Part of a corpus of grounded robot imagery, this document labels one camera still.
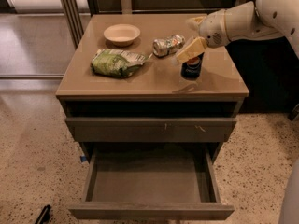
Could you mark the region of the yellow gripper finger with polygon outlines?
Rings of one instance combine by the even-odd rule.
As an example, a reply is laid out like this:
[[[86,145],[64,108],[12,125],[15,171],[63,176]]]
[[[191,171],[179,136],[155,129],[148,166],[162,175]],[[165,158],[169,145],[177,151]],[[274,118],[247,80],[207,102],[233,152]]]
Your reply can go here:
[[[178,63],[185,63],[205,52],[206,40],[203,37],[191,37],[186,44],[176,52]]]
[[[186,20],[186,24],[190,29],[198,32],[199,28],[200,28],[200,24],[203,22],[203,20],[205,18],[206,18],[206,16],[198,16],[198,17],[188,18]]]

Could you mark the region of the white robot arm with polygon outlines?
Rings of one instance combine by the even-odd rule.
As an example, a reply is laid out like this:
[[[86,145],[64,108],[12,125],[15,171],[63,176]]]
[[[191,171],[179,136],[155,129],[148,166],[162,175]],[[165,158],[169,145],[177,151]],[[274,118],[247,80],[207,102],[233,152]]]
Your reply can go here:
[[[198,33],[190,38],[176,59],[185,63],[206,51],[246,40],[270,40],[285,37],[299,57],[299,0],[255,0],[221,9],[207,16],[186,20]]]

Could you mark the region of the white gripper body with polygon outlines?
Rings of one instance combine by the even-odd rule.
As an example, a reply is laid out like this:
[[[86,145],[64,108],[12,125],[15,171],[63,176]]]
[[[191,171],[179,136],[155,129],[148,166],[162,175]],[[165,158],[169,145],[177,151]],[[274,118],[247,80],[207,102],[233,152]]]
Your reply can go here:
[[[210,48],[228,45],[230,40],[226,33],[225,10],[207,15],[199,24],[199,35],[206,40]]]

